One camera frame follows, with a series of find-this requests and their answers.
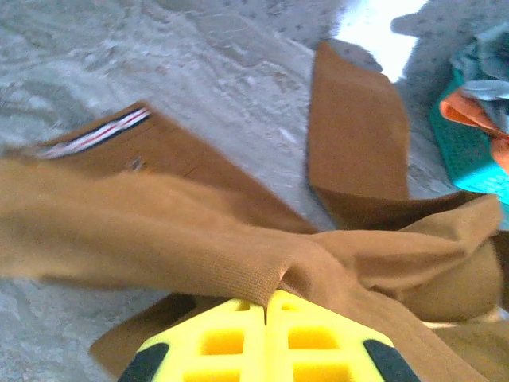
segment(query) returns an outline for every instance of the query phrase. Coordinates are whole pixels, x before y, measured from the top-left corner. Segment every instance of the red white blue stripe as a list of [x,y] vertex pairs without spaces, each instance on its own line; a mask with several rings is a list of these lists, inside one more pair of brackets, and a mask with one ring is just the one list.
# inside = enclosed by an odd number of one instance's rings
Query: red white blue stripe
[[137,109],[127,115],[123,115],[119,119],[99,126],[93,131],[89,131],[72,141],[60,142],[54,146],[42,147],[34,156],[39,159],[54,159],[81,153],[106,142],[126,130],[132,129],[149,117],[150,112],[148,110],[145,108]]

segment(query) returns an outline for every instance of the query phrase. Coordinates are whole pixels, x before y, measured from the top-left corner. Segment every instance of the folded fabric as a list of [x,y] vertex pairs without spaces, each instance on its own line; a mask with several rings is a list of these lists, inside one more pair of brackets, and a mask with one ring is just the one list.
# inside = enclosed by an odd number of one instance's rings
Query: folded fabric
[[[507,374],[470,365],[422,321],[467,321],[502,301],[499,202],[411,200],[408,145],[388,79],[321,44],[309,184],[344,230],[318,232],[140,102],[0,161],[0,275],[173,292],[92,346],[116,376],[146,338],[225,298],[266,306],[282,289],[386,334],[422,380],[497,380]],[[480,347],[488,360],[509,343],[500,327]]]
[[499,96],[507,94],[503,83],[509,82],[508,57],[509,23],[503,23],[478,34],[451,58],[466,83],[464,94],[478,99],[489,119],[505,133],[509,133],[509,99]]
[[458,88],[444,98],[440,102],[441,115],[449,121],[477,127],[489,134],[492,137],[492,158],[509,174],[509,134],[500,131],[486,115],[483,108],[474,99],[468,98],[464,94],[464,88]]

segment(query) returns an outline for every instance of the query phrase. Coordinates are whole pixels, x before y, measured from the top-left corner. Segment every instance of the black plastic part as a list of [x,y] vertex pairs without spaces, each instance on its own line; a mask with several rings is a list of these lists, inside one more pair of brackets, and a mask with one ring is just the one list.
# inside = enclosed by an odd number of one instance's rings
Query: black plastic part
[[385,382],[421,382],[395,348],[376,340],[363,344]]
[[152,382],[169,351],[168,344],[156,344],[137,353],[118,382]]

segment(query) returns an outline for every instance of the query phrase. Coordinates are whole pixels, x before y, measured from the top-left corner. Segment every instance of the orange cloth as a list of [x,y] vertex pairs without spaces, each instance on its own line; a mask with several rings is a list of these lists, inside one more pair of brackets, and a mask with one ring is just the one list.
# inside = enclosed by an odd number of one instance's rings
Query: orange cloth
[[509,174],[509,134],[500,131],[474,99],[462,95],[458,88],[440,102],[440,113],[445,119],[480,128],[490,135],[493,160]]

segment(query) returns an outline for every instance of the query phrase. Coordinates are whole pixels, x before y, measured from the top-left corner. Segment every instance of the concrete floor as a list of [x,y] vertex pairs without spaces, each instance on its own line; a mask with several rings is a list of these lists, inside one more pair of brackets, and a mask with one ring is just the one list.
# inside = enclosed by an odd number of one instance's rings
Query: concrete floor
[[[454,188],[429,107],[449,56],[507,9],[509,0],[0,0],[0,146],[147,99],[331,228],[304,179],[316,43],[339,38],[340,54],[396,83],[412,123],[410,191],[435,197]],[[162,295],[0,282],[1,379],[109,380],[88,346]]]

